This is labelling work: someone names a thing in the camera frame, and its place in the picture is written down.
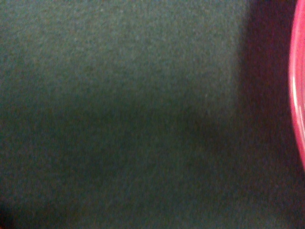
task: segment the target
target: felt surface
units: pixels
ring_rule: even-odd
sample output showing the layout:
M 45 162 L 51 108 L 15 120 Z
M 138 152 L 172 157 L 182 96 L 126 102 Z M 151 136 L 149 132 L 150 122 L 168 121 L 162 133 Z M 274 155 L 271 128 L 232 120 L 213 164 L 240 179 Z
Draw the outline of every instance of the felt surface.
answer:
M 305 227 L 294 1 L 0 1 L 0 223 Z

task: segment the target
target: pink object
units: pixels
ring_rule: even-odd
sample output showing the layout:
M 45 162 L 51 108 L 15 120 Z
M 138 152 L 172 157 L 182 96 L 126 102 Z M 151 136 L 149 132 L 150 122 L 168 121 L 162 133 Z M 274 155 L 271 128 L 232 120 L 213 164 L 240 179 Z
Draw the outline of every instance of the pink object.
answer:
M 290 45 L 290 105 L 296 142 L 305 169 L 305 0 L 297 3 Z

